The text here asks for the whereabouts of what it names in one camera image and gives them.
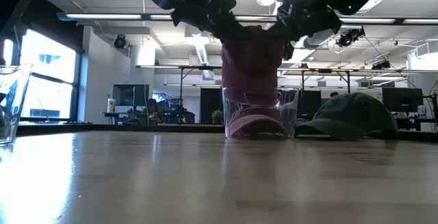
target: computer monitor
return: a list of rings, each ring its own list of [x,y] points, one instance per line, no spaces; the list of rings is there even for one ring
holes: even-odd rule
[[[149,98],[149,85],[114,84],[112,98],[116,100],[118,106],[146,106]]]
[[[321,108],[321,91],[305,90],[300,91],[300,100],[298,100],[298,116],[307,120],[313,119],[313,116]]]
[[[391,112],[417,112],[423,91],[416,88],[382,88],[383,105]]]

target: pink cap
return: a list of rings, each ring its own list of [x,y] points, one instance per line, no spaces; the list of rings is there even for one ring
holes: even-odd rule
[[[263,38],[260,26],[249,27],[252,40],[227,40],[222,47],[222,85],[242,90],[277,87],[276,70],[281,65],[283,43]]]

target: camera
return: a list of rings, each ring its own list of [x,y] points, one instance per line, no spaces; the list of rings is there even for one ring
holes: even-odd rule
[[[125,49],[128,46],[126,35],[117,35],[117,38],[114,41],[114,46],[117,49]]]
[[[358,41],[359,38],[365,36],[365,30],[363,27],[361,29],[351,29],[348,32],[341,35],[341,38],[336,41],[336,44],[340,47],[349,47],[351,44]]]

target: table surface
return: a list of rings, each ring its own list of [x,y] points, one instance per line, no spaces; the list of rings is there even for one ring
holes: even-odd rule
[[[438,223],[438,145],[22,137],[0,148],[0,223]]]

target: baseball cap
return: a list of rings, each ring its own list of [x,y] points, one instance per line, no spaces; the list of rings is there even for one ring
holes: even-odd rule
[[[296,135],[323,133],[340,140],[357,140],[372,132],[396,134],[394,116],[374,97],[360,92],[328,100],[312,121],[296,126]]]
[[[261,27],[246,27],[250,38],[226,40],[222,46],[222,87],[226,135],[287,135],[280,124],[276,70],[283,42],[264,38]]]

